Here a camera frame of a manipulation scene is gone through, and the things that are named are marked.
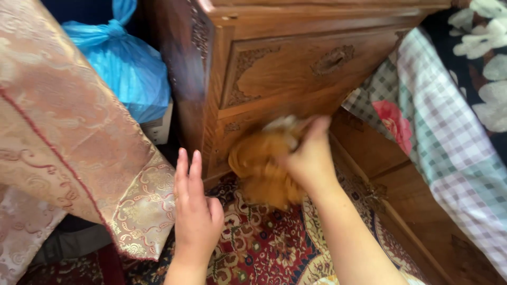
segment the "right hand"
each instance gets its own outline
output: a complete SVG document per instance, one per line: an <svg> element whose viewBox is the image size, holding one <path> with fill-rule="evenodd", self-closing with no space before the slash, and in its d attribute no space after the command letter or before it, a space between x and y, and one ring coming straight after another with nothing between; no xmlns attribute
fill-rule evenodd
<svg viewBox="0 0 507 285"><path fill-rule="evenodd" d="M309 118L302 126L308 131L299 148L279 159L292 179L299 183L312 199L325 196L326 191L335 189L331 186L338 183L329 145L330 123L328 116Z"/></svg>

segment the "orange cloth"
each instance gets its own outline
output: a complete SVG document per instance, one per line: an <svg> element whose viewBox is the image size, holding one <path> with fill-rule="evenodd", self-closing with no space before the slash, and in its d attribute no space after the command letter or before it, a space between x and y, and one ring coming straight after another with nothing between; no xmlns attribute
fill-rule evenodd
<svg viewBox="0 0 507 285"><path fill-rule="evenodd" d="M282 210L302 202L304 191L276 163L276 157L292 152L300 138L295 128L278 127L245 137L232 148L229 165L241 178L245 201Z"/></svg>

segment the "plaid blanket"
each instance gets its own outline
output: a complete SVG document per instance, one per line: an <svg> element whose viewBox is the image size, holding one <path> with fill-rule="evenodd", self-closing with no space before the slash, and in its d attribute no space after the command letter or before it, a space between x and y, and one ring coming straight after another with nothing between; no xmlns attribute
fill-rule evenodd
<svg viewBox="0 0 507 285"><path fill-rule="evenodd" d="M398 143L507 279L507 169L423 33L410 32L343 107Z"/></svg>

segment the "drawer front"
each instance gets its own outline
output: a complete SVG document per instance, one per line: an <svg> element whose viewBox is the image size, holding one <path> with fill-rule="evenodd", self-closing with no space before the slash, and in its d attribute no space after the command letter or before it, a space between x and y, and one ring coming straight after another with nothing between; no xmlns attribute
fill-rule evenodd
<svg viewBox="0 0 507 285"><path fill-rule="evenodd" d="M260 108L230 116L217 122L213 150L210 155L207 177L230 170L228 157L231 147L240 138L262 129L280 116L296 115L307 118L311 115L332 115L342 104L345 95L309 97L304 101L291 102L283 106Z"/></svg>
<svg viewBox="0 0 507 285"><path fill-rule="evenodd" d="M221 109L270 97L295 99L357 87L405 30L375 30L234 42Z"/></svg>

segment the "drawer handle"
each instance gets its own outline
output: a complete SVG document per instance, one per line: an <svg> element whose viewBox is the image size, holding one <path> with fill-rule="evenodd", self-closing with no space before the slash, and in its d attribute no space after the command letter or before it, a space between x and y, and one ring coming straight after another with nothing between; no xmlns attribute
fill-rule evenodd
<svg viewBox="0 0 507 285"><path fill-rule="evenodd" d="M333 73L342 65L349 62L353 57L353 46L337 47L314 62L310 68L312 69L313 75L324 76Z"/></svg>

